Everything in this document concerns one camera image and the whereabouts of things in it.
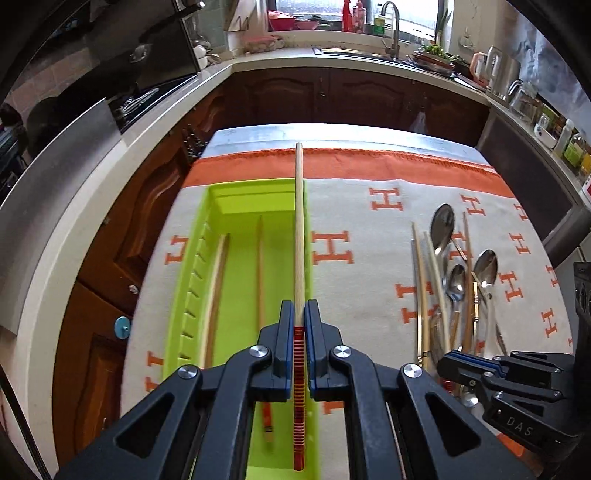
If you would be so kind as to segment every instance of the glass jar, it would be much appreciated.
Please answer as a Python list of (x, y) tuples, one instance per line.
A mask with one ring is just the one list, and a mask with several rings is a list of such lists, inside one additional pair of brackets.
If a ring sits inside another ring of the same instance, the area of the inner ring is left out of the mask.
[(519, 87), (511, 101), (511, 110), (529, 125), (533, 125), (539, 118), (539, 113), (544, 105), (541, 100), (536, 98), (537, 95), (536, 88), (530, 82), (525, 82)]

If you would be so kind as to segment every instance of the dish soap bottle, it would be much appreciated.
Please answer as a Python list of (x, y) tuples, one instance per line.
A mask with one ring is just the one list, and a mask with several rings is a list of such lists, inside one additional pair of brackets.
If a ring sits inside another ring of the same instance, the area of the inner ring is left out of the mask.
[(366, 11), (361, 0), (358, 0), (357, 6), (353, 7), (353, 33), (364, 33)]
[(353, 19), (351, 19), (351, 9), (349, 8), (349, 0), (343, 3), (343, 24), (341, 27), (343, 32), (353, 31)]
[(385, 26), (386, 18), (382, 16), (382, 4), (378, 4), (374, 13), (374, 35), (383, 35)]

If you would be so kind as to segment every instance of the silver screw head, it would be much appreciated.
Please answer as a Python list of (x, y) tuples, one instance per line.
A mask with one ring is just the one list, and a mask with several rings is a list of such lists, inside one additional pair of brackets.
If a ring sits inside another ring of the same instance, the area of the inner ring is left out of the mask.
[(248, 353), (255, 358), (263, 358), (269, 353), (269, 349), (264, 345), (253, 345)]
[(346, 345), (337, 345), (333, 348), (333, 353), (339, 358), (347, 358), (351, 356), (351, 348)]
[(185, 380), (194, 378), (195, 375), (197, 375), (197, 367), (195, 365), (183, 365), (178, 369), (178, 375), (180, 378), (184, 378)]
[(423, 374), (423, 369), (416, 364), (404, 365), (402, 371), (409, 378), (418, 378)]

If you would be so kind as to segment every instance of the table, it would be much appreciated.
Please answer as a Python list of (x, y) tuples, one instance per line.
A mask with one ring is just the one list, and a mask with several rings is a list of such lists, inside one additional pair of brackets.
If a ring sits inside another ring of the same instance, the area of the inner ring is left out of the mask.
[(306, 148), (404, 151), (444, 155), (446, 158), (489, 165), (475, 148), (441, 138), (389, 128), (335, 124), (254, 125), (220, 130), (209, 142), (202, 158), (272, 148), (293, 148), (296, 142), (302, 142)]
[[(360, 137), (367, 141), (352, 140)], [(437, 207), (449, 203), (460, 244), (466, 211), (473, 256), (487, 248), (498, 254), (493, 294), (507, 348), (572, 353), (560, 287), (541, 241), (509, 188), (475, 149), (350, 125), (235, 128), (213, 137), (155, 247), (125, 360), (122, 413), (161, 381), (170, 303), (206, 185), (261, 178), (265, 171), (288, 176), (285, 165), (293, 153), (281, 149), (293, 148), (295, 141), (304, 144), (314, 297), (323, 321), (339, 327), (343, 341), (391, 367), (414, 359), (411, 221), (426, 231)], [(449, 270), (457, 261), (457, 253), (450, 252)], [(430, 296), (429, 306), (434, 304)], [(348, 475), (342, 408), (330, 403), (319, 408), (322, 478), (341, 478)]]

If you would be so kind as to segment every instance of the faucet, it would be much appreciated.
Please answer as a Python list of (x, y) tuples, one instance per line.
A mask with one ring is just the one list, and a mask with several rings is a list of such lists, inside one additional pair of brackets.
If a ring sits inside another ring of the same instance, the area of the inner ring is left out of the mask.
[(396, 28), (394, 28), (394, 25), (392, 25), (392, 44), (388, 47), (383, 40), (382, 42), (384, 42), (384, 46), (386, 47), (386, 53), (393, 59), (397, 59), (398, 54), (400, 53), (400, 43), (398, 41), (398, 37), (400, 36), (400, 12), (398, 11), (396, 5), (394, 5), (394, 2), (388, 1), (382, 6), (382, 16), (386, 15), (388, 5), (392, 5), (392, 8), (394, 9), (394, 15), (396, 16)]

